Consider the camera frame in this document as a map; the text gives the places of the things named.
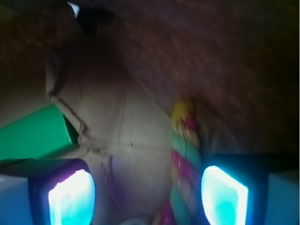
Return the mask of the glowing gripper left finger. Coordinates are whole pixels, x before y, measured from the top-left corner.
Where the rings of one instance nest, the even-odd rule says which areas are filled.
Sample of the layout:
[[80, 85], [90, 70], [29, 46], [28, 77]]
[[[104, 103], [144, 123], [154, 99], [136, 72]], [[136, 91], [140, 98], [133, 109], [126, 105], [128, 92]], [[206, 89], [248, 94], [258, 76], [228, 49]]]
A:
[[83, 159], [0, 162], [2, 225], [90, 225], [95, 203], [95, 182]]

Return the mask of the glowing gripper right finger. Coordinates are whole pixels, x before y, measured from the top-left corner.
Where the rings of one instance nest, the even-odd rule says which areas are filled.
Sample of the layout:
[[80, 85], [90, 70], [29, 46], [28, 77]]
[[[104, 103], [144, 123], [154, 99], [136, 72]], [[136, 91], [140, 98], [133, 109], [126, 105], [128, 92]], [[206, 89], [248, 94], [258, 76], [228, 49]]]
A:
[[215, 154], [201, 181], [211, 225], [297, 225], [300, 222], [297, 154]]

